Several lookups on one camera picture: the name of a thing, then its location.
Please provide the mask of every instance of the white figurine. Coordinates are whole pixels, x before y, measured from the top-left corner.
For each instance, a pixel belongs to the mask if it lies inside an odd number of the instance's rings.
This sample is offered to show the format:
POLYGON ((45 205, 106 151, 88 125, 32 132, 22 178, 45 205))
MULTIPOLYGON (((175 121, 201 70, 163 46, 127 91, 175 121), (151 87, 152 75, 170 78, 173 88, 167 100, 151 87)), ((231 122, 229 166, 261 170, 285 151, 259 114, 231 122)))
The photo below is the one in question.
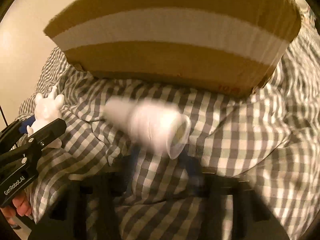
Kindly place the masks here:
MULTIPOLYGON (((45 127, 47 124, 61 118, 61 108, 64 104, 64 95, 56 95, 57 86, 53 86, 47 98, 43 98, 41 93, 36 95, 35 121, 30 126, 27 126, 28 136, 31 136, 36 131, 45 127)), ((62 142, 59 138, 55 139, 47 147, 60 148, 62 142)))

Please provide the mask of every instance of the brown cardboard box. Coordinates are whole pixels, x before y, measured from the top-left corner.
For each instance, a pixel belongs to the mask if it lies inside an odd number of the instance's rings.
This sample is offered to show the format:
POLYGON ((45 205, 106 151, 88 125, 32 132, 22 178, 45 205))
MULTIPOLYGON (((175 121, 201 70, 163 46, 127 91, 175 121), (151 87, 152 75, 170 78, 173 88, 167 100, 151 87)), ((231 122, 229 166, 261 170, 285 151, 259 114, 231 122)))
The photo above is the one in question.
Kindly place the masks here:
POLYGON ((44 32, 97 77, 244 97, 269 80, 300 26, 293 0, 77 0, 44 32))

